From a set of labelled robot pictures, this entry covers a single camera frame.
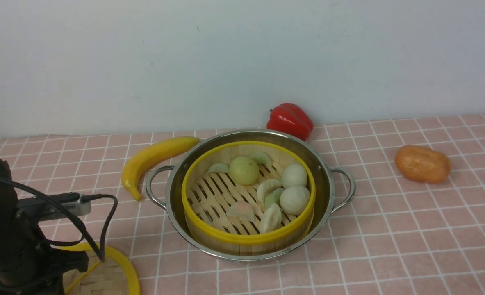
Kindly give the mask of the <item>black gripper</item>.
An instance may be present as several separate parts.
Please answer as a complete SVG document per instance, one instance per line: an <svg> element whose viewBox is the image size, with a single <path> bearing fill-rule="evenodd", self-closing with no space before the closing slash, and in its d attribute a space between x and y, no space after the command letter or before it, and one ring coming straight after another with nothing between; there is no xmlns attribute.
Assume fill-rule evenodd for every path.
<svg viewBox="0 0 485 295"><path fill-rule="evenodd" d="M88 266L84 251L0 247L0 295L64 295L64 273Z"/></svg>

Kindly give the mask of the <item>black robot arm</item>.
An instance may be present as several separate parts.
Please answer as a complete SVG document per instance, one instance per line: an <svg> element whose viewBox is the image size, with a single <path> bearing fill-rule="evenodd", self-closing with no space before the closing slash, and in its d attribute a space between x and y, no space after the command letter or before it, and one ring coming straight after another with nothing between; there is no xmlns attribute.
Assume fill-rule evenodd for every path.
<svg viewBox="0 0 485 295"><path fill-rule="evenodd" d="M53 248L39 226L64 217L45 200L20 200L12 185L0 182L0 295L62 295L65 273L87 271L85 251Z"/></svg>

